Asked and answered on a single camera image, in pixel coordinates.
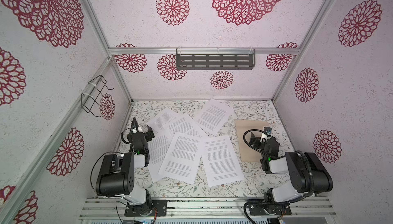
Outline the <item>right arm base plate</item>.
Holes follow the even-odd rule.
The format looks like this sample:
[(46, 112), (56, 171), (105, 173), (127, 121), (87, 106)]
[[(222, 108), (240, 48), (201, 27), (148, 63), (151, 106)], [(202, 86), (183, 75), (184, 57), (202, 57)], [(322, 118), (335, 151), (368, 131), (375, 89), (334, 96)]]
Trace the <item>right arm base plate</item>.
[(251, 215), (291, 215), (289, 202), (275, 203), (263, 200), (251, 200), (246, 202)]

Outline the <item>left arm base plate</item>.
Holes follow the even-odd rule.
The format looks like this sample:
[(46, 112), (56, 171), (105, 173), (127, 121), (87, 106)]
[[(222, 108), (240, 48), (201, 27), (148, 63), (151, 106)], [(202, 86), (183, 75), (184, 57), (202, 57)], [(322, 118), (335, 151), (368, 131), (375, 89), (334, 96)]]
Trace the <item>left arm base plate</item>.
[(148, 200), (144, 204), (130, 205), (127, 204), (125, 217), (163, 217), (167, 214), (167, 200)]

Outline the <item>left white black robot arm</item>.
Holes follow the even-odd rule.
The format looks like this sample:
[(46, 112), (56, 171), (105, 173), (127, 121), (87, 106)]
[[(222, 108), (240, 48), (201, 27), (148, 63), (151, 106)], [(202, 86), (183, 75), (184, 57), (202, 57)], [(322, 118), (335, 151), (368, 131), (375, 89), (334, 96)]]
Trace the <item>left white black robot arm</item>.
[(136, 185), (135, 170), (145, 168), (150, 163), (148, 142), (154, 137), (154, 131), (148, 127), (144, 132), (141, 127), (133, 125), (128, 128), (126, 139), (121, 133), (122, 141), (130, 145), (127, 153), (106, 152), (102, 160), (96, 184), (92, 186), (98, 196), (117, 197), (127, 201), (126, 208), (135, 215), (148, 216), (153, 212), (150, 193)]

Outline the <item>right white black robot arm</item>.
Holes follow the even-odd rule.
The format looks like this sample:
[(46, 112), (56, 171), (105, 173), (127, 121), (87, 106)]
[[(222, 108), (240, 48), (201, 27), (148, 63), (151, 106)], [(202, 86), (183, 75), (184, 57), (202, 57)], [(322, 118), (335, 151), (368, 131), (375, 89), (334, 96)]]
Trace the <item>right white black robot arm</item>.
[(332, 191), (333, 180), (316, 153), (296, 150), (279, 156), (280, 143), (271, 134), (270, 127), (246, 131), (243, 141), (262, 155), (260, 163), (266, 174), (288, 174), (290, 177), (281, 186), (267, 190), (262, 200), (248, 200), (244, 203), (244, 214), (252, 224), (256, 222), (251, 215), (278, 215), (278, 219), (282, 220), (285, 215), (292, 214), (291, 204), (313, 194)]

